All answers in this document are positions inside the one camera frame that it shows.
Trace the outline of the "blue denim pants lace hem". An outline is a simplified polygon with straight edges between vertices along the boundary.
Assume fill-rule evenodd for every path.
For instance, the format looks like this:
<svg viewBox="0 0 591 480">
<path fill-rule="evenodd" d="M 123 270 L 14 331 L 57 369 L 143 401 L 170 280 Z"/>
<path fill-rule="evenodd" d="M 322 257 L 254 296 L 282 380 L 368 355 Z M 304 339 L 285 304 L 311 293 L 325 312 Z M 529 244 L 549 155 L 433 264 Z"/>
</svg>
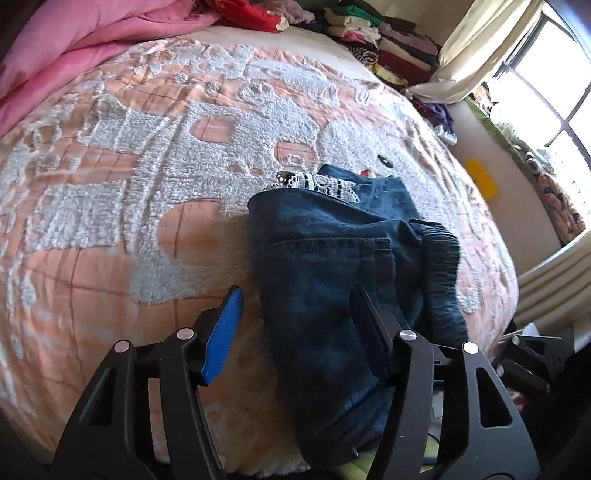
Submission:
<svg viewBox="0 0 591 480">
<path fill-rule="evenodd" d="M 393 392 L 370 371 L 349 294 L 362 286 L 405 327 L 462 345 L 458 239 L 420 217 L 401 179 L 325 165 L 315 174 L 280 171 L 249 200 L 249 245 L 304 461 L 332 467 L 374 450 Z"/>
</svg>

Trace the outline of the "peach white tufted bedspread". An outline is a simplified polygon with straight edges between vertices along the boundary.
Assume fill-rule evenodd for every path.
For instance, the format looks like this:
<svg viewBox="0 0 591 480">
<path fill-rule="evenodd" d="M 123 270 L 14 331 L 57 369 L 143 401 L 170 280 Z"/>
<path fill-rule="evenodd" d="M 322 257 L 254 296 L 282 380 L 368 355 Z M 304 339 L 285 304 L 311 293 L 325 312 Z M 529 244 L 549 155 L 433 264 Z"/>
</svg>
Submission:
<svg viewBox="0 0 591 480">
<path fill-rule="evenodd" d="M 491 348 L 514 263 L 467 172 L 414 106 L 315 33 L 211 27 L 139 43 L 1 141 L 1 408 L 43 455 L 118 339 L 157 342 L 233 284 L 245 315 L 205 412 L 230 473 L 301 472 L 267 354 L 246 204 L 287 168 L 396 176 L 460 241 L 459 307 Z"/>
</svg>

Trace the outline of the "purple garment by bed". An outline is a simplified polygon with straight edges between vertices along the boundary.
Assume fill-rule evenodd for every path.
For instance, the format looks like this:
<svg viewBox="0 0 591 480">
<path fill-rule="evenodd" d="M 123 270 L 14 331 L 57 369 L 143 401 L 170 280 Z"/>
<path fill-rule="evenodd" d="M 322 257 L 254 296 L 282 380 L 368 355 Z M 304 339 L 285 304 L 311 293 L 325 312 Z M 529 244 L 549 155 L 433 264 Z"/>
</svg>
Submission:
<svg viewBox="0 0 591 480">
<path fill-rule="evenodd" d="M 420 115 L 432 126 L 436 127 L 441 125 L 445 131 L 453 133 L 454 119 L 446 105 L 439 103 L 424 103 L 416 98 L 414 98 L 411 103 Z"/>
</svg>

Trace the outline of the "pile of folded clothes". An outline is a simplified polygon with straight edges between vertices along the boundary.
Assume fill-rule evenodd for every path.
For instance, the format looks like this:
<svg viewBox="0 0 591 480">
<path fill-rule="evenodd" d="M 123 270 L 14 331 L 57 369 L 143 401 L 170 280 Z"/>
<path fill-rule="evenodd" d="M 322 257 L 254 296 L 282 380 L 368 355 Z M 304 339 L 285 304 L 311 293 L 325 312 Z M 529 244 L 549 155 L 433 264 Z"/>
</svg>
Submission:
<svg viewBox="0 0 591 480">
<path fill-rule="evenodd" d="M 386 16 L 367 1 L 301 1 L 294 26 L 328 36 L 387 85 L 401 91 L 428 82 L 440 66 L 441 47 L 414 23 Z"/>
</svg>

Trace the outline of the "cream curtain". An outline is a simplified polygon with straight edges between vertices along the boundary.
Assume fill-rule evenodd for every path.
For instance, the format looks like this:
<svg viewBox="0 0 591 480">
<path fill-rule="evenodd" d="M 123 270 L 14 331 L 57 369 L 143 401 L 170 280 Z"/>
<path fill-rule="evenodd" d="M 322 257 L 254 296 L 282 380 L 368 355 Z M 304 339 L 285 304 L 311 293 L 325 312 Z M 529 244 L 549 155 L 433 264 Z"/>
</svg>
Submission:
<svg viewBox="0 0 591 480">
<path fill-rule="evenodd" d="M 542 6 L 541 0 L 475 1 L 444 43 L 439 68 L 406 94 L 425 103 L 462 101 L 496 71 Z"/>
</svg>

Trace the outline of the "red gold patterned cloth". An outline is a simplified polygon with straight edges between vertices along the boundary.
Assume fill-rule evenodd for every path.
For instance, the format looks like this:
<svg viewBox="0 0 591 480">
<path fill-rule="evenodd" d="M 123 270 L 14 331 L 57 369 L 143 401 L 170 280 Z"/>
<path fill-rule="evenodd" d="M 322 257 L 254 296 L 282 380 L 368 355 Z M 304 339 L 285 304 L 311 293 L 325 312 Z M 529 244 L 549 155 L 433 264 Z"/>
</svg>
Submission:
<svg viewBox="0 0 591 480">
<path fill-rule="evenodd" d="M 221 14 L 228 26 L 277 34 L 288 27 L 287 19 L 246 0 L 209 0 L 207 4 Z"/>
</svg>

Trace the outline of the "mauve fuzzy garment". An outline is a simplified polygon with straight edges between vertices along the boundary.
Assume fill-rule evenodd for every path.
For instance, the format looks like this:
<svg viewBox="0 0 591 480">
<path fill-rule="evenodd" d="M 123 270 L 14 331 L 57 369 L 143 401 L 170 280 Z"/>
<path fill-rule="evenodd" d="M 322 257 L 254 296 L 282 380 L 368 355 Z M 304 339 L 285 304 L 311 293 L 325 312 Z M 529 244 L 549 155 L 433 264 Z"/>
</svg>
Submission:
<svg viewBox="0 0 591 480">
<path fill-rule="evenodd" d="M 267 0 L 259 2 L 259 6 L 274 15 L 283 16 L 290 24 L 310 23 L 315 20 L 315 14 L 304 10 L 294 0 Z"/>
</svg>

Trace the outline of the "pink folded quilt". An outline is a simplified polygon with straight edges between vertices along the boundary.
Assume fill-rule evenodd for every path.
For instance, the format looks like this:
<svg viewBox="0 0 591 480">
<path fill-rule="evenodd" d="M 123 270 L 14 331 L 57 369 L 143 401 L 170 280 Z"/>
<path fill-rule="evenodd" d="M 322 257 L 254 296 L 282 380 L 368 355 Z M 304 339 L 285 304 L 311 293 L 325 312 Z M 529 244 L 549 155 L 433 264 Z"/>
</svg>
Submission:
<svg viewBox="0 0 591 480">
<path fill-rule="evenodd" d="M 79 74 L 131 45 L 221 18 L 205 1 L 46 1 L 1 60 L 1 133 Z"/>
</svg>

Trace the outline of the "window with dark frame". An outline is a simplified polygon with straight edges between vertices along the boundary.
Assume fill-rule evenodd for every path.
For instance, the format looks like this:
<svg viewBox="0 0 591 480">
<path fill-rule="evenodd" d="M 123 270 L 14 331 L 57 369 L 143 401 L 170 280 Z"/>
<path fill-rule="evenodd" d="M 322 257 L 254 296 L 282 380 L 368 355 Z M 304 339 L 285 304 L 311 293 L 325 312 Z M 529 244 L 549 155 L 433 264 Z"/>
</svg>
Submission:
<svg viewBox="0 0 591 480">
<path fill-rule="evenodd" d="M 548 4 L 490 81 L 491 118 L 554 168 L 590 172 L 590 60 Z"/>
</svg>

